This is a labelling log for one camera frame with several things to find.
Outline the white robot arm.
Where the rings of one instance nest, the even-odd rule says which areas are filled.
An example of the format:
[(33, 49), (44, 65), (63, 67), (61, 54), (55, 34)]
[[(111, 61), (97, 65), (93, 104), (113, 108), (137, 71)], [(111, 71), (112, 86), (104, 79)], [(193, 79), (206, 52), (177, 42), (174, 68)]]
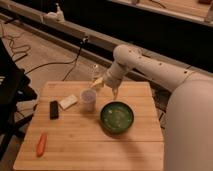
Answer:
[(121, 44), (93, 86), (118, 89), (137, 69), (167, 91), (164, 171), (213, 171), (213, 76), (148, 58)]

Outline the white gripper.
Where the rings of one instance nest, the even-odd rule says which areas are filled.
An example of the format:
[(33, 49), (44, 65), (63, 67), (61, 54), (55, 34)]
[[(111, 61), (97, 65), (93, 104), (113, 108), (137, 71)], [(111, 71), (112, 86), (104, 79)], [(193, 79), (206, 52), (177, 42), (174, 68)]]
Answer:
[(127, 73), (126, 69), (120, 65), (111, 65), (107, 71), (103, 74), (103, 78), (96, 79), (91, 88), (102, 88), (105, 85), (112, 88), (113, 100), (116, 100), (119, 94), (119, 86), (123, 80), (123, 77)]

